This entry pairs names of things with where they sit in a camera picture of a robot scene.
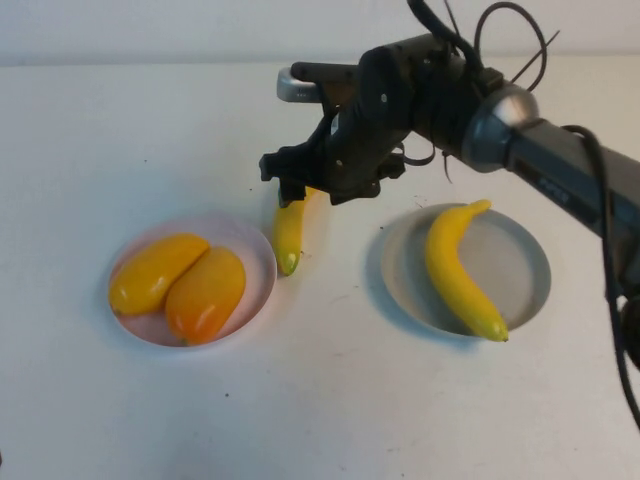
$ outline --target white table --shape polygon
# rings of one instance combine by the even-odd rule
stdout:
[[[320,116],[276,99],[280,67],[0,69],[0,478],[640,478],[599,240],[506,172],[452,160],[450,185],[440,160],[375,200],[316,202],[299,271],[209,351],[115,328],[105,276],[138,232],[211,208],[270,223],[257,161]],[[640,58],[554,58],[537,95],[640,158],[639,82]],[[413,326],[375,275],[381,226],[481,197],[552,265],[547,304],[504,345]]]

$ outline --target pink plate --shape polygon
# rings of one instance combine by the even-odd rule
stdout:
[[[229,248],[242,260],[247,274],[247,285],[240,303],[211,345],[242,328],[262,309],[275,285],[276,259],[269,241],[258,229],[229,215],[213,212],[170,220],[147,230],[124,248],[111,270],[109,280],[142,248],[168,235],[183,232],[200,235],[211,246]],[[167,347],[198,348],[184,347],[171,334],[164,312],[136,317],[115,316],[128,332],[147,342]]]

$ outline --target black wire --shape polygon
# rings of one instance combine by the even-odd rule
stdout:
[[[514,77],[511,79],[511,83],[516,83],[518,79],[522,76],[522,74],[527,70],[529,70],[529,67],[533,65],[533,62],[535,62],[538,59],[538,57],[543,54],[545,49],[547,50],[549,49],[549,45],[551,45],[551,43],[558,37],[558,35],[560,35],[560,30],[554,33],[553,36],[549,40],[547,40],[547,43],[545,43],[544,46],[541,47],[540,50],[538,50],[538,52],[533,57],[531,57],[531,59],[526,63],[526,65],[522,67],[520,71],[514,75]]]
[[[447,12],[449,13],[449,18],[451,19],[451,24],[453,25],[453,29],[456,31],[456,35],[460,37],[461,35],[460,35],[460,29],[458,28],[458,22],[456,22],[456,16],[453,14],[451,5],[449,5],[449,0],[444,0],[444,6],[447,7]]]
[[[391,155],[401,158],[404,163],[406,163],[407,165],[411,165],[412,167],[423,167],[425,165],[429,165],[433,161],[433,159],[436,158],[436,147],[433,147],[433,152],[431,152],[431,155],[421,159],[407,157],[407,154],[405,153],[404,143],[402,142],[400,142],[400,144],[396,148],[400,150],[400,153],[392,153]]]
[[[475,52],[471,44],[460,35],[451,31],[449,27],[438,18],[433,10],[424,3],[424,0],[407,0],[407,4],[418,21],[433,33],[435,37],[452,44],[462,52],[466,60],[467,68],[474,72],[479,72],[484,68],[480,56]]]
[[[544,35],[542,34],[542,30],[540,29],[540,26],[538,25],[538,22],[536,22],[535,18],[533,18],[533,16],[529,12],[527,12],[523,7],[521,7],[517,3],[513,3],[513,2],[497,2],[497,3],[494,3],[493,5],[489,6],[489,8],[487,8],[482,13],[482,15],[480,16],[480,19],[478,20],[478,26],[476,27],[476,33],[475,33],[475,36],[474,36],[474,39],[473,39],[473,49],[476,52],[476,55],[478,57],[481,57],[481,54],[480,54],[480,39],[482,37],[482,29],[484,27],[485,22],[489,18],[489,16],[493,12],[495,12],[496,10],[500,10],[500,9],[513,10],[513,11],[519,13],[520,15],[522,15],[524,17],[524,19],[529,23],[529,25],[531,25],[531,28],[533,28],[533,31],[535,32],[536,37],[538,37],[538,41],[540,42],[540,55],[542,55],[542,62],[540,64],[540,71],[538,72],[538,76],[533,81],[533,83],[529,86],[529,88],[527,88],[527,90],[532,92],[538,86],[538,84],[542,81],[542,78],[544,77],[544,74],[545,74],[545,72],[547,70],[547,60],[548,60],[548,57],[549,57],[549,53],[547,51],[547,44],[546,44],[546,42],[544,40]]]
[[[604,259],[604,275],[606,284],[606,299],[609,304],[609,315],[611,317],[611,330],[613,331],[613,347],[616,355],[616,364],[620,383],[625,399],[633,415],[636,425],[640,429],[640,409],[634,397],[629,372],[625,360],[624,337],[622,334],[622,320],[618,311],[616,299],[616,277],[613,264],[613,249],[611,240],[611,194],[609,192],[609,179],[605,165],[602,149],[596,136],[584,127],[578,125],[568,125],[564,127],[569,132],[576,133],[582,137],[584,148],[589,160],[593,163],[593,171],[600,189],[600,211],[602,215],[602,256]]]
[[[442,160],[444,160],[444,174],[447,177],[447,180],[449,180],[449,183],[453,185],[453,182],[451,181],[451,177],[449,176],[449,162],[447,161],[450,156],[451,156],[450,153],[447,153],[444,150],[442,151]]]

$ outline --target banana tip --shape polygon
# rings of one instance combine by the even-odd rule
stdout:
[[[491,208],[491,200],[483,199],[469,204],[475,213],[483,213]]]
[[[280,267],[280,272],[286,277],[293,274],[293,272],[295,272],[296,270],[296,267],[298,266],[299,260],[300,257],[295,253],[282,255],[278,258],[278,266]]]

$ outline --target toy fruit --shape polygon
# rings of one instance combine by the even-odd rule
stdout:
[[[288,207],[278,207],[276,210],[272,244],[278,268],[283,275],[291,275],[300,261],[304,207],[316,191],[307,188],[304,200],[291,202]]]
[[[245,284],[242,261],[227,248],[211,248],[169,290],[169,329],[187,345],[212,341],[240,303]]]
[[[506,342],[509,332],[500,312],[458,258],[458,244],[471,221],[489,208],[489,200],[480,200],[440,214],[427,234],[425,258],[433,285],[447,306],[476,335]]]
[[[192,233],[171,235],[144,248],[111,281],[111,308],[121,315],[162,309],[169,287],[208,249],[209,243]]]

